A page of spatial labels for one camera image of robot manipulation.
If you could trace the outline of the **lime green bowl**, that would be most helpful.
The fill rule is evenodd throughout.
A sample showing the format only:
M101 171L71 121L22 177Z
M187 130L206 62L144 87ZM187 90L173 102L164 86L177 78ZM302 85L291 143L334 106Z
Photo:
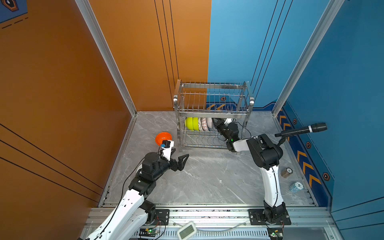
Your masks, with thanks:
M199 131L199 118L193 117L193 130Z
M188 130L193 131L194 130L193 117L187 117L185 120L185 125Z

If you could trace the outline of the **blue triangle patterned bowl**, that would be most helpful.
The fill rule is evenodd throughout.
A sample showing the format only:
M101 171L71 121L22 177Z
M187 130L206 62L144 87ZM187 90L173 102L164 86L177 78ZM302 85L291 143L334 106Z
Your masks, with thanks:
M201 118L201 126L204 131L209 131L206 118Z

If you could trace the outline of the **pink striped ceramic bowl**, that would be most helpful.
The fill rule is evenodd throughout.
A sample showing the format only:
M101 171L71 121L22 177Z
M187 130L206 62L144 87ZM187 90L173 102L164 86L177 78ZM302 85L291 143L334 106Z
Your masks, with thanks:
M210 131L213 128L212 118L206 118L206 124L207 124L209 131Z

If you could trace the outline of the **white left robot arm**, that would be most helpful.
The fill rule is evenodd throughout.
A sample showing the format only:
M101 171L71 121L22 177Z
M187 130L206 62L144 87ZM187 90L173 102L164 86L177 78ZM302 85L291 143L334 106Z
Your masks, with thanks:
M129 189L121 195L115 209L86 237L87 240L128 240L145 224L154 221L156 205L147 201L156 181L168 170L182 171L189 154L178 160L167 160L159 153L150 152L142 159L142 168L131 181Z

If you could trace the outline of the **white maroon patterned bowl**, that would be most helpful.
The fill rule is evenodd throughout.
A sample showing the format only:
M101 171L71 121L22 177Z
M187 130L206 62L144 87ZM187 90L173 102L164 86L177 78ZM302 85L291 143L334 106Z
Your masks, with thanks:
M198 118L198 128L199 128L199 131L203 131L203 128L201 125L201 118Z

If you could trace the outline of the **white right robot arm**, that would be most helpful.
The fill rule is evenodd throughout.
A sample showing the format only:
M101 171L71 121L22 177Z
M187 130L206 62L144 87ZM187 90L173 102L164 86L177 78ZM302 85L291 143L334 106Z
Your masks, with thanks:
M213 125L225 137L229 151L250 152L254 163L260 168L265 189L262 221L266 225L291 225L279 182L279 163L284 154L281 145L286 138L282 137L278 144L274 144L266 134L240 139L238 126L234 122L226 124L223 119L213 118Z

